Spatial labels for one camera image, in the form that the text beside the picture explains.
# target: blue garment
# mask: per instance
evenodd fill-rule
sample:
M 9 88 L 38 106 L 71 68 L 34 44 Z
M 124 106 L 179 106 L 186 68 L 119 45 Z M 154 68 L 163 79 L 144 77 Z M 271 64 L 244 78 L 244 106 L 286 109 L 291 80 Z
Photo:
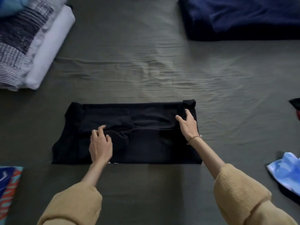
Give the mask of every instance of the blue garment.
M 14 167 L 3 167 L 0 168 L 0 198 L 6 190 L 7 185 L 11 177 L 13 176 L 13 172 L 15 171 Z
M 300 0 L 178 0 L 192 40 L 300 39 Z
M 24 9 L 29 0 L 0 0 L 0 17 L 16 14 Z
M 288 190 L 300 196 L 300 159 L 285 152 L 282 159 L 267 166 L 272 176 Z

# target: tan sweater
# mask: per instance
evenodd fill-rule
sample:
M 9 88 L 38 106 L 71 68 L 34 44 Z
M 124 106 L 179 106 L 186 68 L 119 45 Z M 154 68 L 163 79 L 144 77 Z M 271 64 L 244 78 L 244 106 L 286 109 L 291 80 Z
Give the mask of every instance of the tan sweater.
M 229 225 L 296 225 L 286 212 L 271 203 L 262 184 L 230 164 L 215 181 L 214 194 Z M 56 194 L 38 225 L 93 225 L 101 210 L 102 196 L 95 187 L 80 182 Z

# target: person's left hand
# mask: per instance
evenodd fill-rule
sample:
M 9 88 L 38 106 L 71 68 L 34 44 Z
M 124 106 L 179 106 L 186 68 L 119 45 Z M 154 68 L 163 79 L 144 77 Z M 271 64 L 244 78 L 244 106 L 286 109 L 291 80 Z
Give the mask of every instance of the person's left hand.
M 113 155 L 112 139 L 109 135 L 104 136 L 103 129 L 105 125 L 101 125 L 98 130 L 93 130 L 91 135 L 91 143 L 89 151 L 92 162 L 109 162 Z

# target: black and white striped fabric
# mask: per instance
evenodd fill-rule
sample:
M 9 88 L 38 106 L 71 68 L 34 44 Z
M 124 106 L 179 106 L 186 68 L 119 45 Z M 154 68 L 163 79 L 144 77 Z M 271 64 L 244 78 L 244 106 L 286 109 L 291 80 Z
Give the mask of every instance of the black and white striped fabric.
M 18 14 L 0 18 L 0 88 L 22 87 L 45 32 L 66 1 L 31 0 Z

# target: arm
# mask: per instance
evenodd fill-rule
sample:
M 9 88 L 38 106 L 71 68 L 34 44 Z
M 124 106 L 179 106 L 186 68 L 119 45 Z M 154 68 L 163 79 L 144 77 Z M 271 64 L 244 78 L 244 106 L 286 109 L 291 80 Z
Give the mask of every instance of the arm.
M 95 224 L 101 210 L 102 196 L 95 188 L 98 179 L 112 157 L 111 138 L 104 136 L 103 128 L 93 130 L 89 151 L 92 164 L 81 182 L 56 194 L 38 225 Z
M 271 203 L 271 193 L 259 182 L 222 159 L 202 140 L 197 122 L 186 109 L 186 121 L 176 120 L 215 179 L 214 194 L 221 215 L 229 225 L 296 225 L 286 212 Z

